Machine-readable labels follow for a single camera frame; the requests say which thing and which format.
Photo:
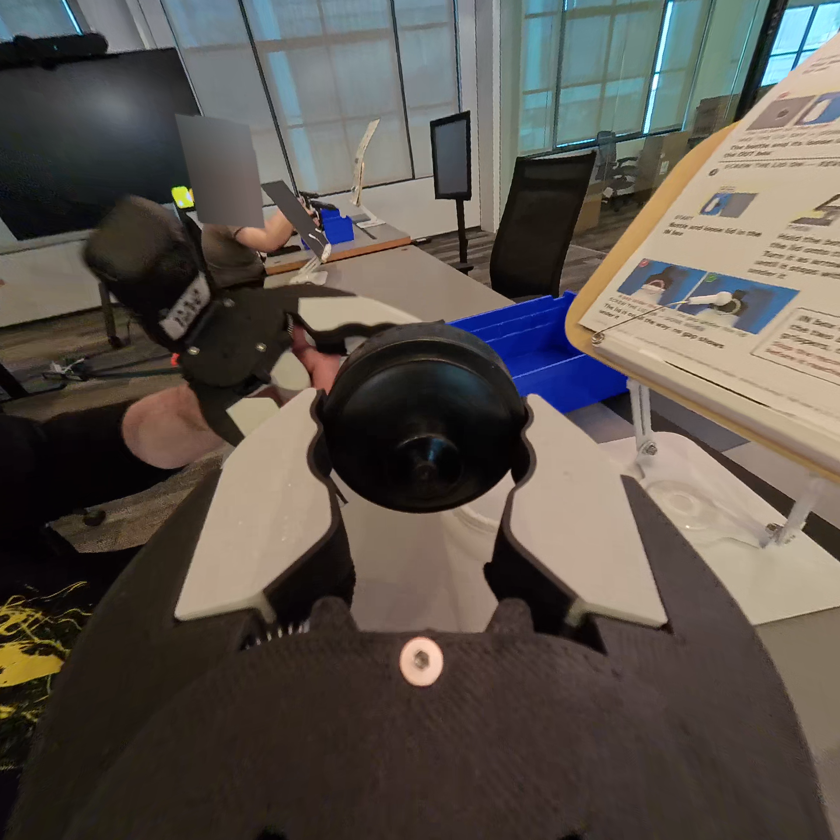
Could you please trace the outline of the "white paper stand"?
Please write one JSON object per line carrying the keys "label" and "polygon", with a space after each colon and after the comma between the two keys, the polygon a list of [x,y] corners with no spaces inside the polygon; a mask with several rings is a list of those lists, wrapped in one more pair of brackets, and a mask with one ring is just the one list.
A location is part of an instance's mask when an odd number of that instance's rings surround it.
{"label": "white paper stand", "polygon": [[384,223],[380,218],[375,216],[372,211],[364,206],[362,201],[364,187],[364,157],[379,122],[380,119],[377,118],[368,123],[357,147],[353,161],[353,183],[350,190],[350,203],[355,209],[355,215],[351,217],[351,220],[359,229],[373,228]]}

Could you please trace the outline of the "black floor display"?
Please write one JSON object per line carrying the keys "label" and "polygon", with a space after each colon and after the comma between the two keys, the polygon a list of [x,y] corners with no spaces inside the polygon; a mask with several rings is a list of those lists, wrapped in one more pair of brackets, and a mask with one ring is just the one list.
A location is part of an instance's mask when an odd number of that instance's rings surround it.
{"label": "black floor display", "polygon": [[455,201],[458,262],[455,267],[468,275],[466,202],[472,198],[470,112],[462,111],[429,123],[434,194],[437,200]]}

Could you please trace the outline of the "person's left forearm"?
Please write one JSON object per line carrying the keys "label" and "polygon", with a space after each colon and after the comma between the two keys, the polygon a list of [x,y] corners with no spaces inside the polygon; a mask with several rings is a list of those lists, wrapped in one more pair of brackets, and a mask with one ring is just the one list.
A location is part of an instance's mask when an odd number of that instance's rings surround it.
{"label": "person's left forearm", "polygon": [[159,469],[189,466],[225,446],[208,425],[188,384],[132,404],[122,419],[121,433],[136,458]]}

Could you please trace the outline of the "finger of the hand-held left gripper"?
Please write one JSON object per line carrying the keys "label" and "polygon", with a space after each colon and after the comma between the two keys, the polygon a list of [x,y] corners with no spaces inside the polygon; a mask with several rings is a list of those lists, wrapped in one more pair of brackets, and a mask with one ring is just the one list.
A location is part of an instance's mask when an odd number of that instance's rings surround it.
{"label": "finger of the hand-held left gripper", "polygon": [[383,331],[415,323],[420,323],[416,316],[368,297],[301,296],[289,314],[289,351],[298,351],[297,329],[321,354],[347,356]]}
{"label": "finger of the hand-held left gripper", "polygon": [[269,371],[266,398],[282,406],[309,388],[312,378],[305,365],[295,354],[282,354]]}

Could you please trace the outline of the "black mesh office chair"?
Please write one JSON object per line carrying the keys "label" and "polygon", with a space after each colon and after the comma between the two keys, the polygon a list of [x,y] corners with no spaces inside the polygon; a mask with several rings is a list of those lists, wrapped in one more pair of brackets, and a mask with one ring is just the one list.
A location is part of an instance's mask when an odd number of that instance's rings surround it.
{"label": "black mesh office chair", "polygon": [[617,137],[612,131],[598,132],[595,143],[594,176],[602,184],[602,206],[615,212],[631,203],[641,207],[644,200],[637,191],[637,157],[618,156]]}
{"label": "black mesh office chair", "polygon": [[517,158],[490,254],[490,287],[518,301],[557,297],[596,152]]}

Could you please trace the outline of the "small blue bin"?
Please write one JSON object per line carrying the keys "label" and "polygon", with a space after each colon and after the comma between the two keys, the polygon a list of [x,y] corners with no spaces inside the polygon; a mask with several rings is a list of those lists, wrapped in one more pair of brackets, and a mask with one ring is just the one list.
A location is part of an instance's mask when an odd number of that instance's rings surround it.
{"label": "small blue bin", "polygon": [[341,214],[339,208],[331,203],[315,203],[307,209],[315,223],[317,240],[329,241],[331,245],[340,245],[354,240],[353,222],[350,217]]}

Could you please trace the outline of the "large black screen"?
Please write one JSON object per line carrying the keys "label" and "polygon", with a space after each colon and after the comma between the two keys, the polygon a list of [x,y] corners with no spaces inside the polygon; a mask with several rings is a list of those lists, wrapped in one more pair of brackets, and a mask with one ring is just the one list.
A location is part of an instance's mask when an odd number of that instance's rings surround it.
{"label": "large black screen", "polygon": [[12,244],[99,225],[127,195],[189,186],[176,116],[200,108],[176,48],[1,73],[1,218]]}

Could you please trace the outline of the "blue plastic bin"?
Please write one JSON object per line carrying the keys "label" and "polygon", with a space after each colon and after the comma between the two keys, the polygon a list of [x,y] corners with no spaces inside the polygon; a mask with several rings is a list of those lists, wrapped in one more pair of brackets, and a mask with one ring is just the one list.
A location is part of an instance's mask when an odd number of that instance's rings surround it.
{"label": "blue plastic bin", "polygon": [[627,377],[578,350],[565,320],[576,293],[539,297],[451,321],[488,344],[521,396],[535,394],[562,414],[627,393]]}

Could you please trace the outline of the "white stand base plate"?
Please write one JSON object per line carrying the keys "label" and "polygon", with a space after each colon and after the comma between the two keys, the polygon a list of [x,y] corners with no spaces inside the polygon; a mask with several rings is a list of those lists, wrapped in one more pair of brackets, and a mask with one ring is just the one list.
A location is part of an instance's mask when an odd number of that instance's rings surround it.
{"label": "white stand base plate", "polygon": [[728,589],[752,625],[839,606],[838,561],[801,534],[777,543],[769,526],[786,516],[697,444],[657,433],[656,453],[640,455],[627,437],[602,443],[634,477]]}

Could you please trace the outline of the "black bottle lid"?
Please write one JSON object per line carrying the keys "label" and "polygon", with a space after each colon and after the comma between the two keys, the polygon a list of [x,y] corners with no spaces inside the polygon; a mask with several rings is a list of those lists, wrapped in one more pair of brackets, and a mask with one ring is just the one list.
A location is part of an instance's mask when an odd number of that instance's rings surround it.
{"label": "black bottle lid", "polygon": [[527,412],[501,357],[444,322],[390,328],[352,352],[319,409],[332,470],[385,509],[431,513],[510,472]]}

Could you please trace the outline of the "person's left hand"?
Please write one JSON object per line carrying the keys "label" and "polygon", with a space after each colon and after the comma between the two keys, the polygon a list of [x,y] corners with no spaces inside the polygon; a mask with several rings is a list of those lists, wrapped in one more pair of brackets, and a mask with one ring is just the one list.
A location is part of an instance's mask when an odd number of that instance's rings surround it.
{"label": "person's left hand", "polygon": [[309,371],[312,388],[329,394],[339,374],[343,357],[318,351],[310,343],[310,336],[302,327],[292,327],[290,336],[290,351],[300,359]]}

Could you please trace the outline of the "cardboard box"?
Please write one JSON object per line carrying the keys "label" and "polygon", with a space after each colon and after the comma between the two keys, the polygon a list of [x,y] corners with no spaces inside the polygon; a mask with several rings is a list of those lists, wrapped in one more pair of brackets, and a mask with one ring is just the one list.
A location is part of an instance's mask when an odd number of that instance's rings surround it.
{"label": "cardboard box", "polygon": [[735,119],[740,99],[740,93],[701,99],[694,111],[689,137],[702,141],[728,126]]}
{"label": "cardboard box", "polygon": [[637,159],[636,189],[654,192],[688,151],[687,131],[649,134]]}

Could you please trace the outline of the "clear acrylic stand support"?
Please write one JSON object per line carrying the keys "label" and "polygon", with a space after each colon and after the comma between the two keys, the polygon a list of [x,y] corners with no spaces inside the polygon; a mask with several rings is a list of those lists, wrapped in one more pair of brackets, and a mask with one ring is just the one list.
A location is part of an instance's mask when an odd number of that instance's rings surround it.
{"label": "clear acrylic stand support", "polygon": [[[633,421],[637,452],[640,455],[652,455],[656,449],[655,431],[657,431],[657,425],[660,426],[662,431],[672,431],[676,426],[652,410],[650,392],[646,385],[630,379],[627,386],[629,389],[629,397],[625,400],[627,408],[619,414],[623,418]],[[762,478],[733,462],[729,457],[710,448],[697,437],[689,435],[688,438],[691,443],[699,445],[702,451],[724,466],[729,473],[764,501],[789,502],[789,506],[785,509],[787,516],[783,522],[772,521],[765,524],[761,531],[754,532],[761,547],[788,547],[799,535],[803,534],[812,539],[819,548],[825,550],[835,560],[838,560],[838,529],[832,523],[815,514],[817,503],[826,494],[828,487],[832,485],[831,480],[806,469],[804,484],[800,492],[795,497],[790,498]]]}

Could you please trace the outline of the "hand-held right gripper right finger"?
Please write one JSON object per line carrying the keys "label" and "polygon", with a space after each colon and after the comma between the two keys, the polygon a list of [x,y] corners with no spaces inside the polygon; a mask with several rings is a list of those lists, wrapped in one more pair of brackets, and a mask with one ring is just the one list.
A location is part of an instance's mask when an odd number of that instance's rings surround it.
{"label": "hand-held right gripper right finger", "polygon": [[513,453],[488,585],[518,599],[535,629],[595,617],[660,629],[668,618],[624,477],[599,445],[538,395]]}

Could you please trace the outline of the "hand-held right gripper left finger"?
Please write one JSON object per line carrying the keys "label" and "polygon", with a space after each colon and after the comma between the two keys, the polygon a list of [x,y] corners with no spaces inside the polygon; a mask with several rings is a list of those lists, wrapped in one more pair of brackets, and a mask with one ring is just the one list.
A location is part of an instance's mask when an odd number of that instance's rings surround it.
{"label": "hand-held right gripper left finger", "polygon": [[331,491],[316,474],[320,437],[313,388],[252,429],[224,462],[174,617],[255,610],[279,623],[270,593],[333,525]]}

